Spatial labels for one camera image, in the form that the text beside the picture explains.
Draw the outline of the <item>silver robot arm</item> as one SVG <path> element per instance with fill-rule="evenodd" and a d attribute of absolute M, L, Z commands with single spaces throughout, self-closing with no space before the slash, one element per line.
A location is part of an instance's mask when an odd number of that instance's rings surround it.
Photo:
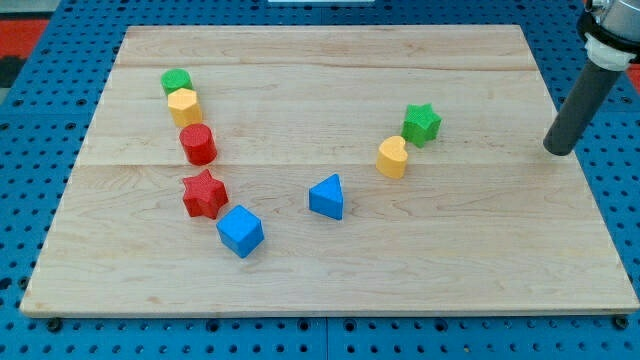
<path fill-rule="evenodd" d="M 616 50 L 639 56 L 639 0 L 586 0 L 577 29 L 584 41 L 589 34 Z"/>

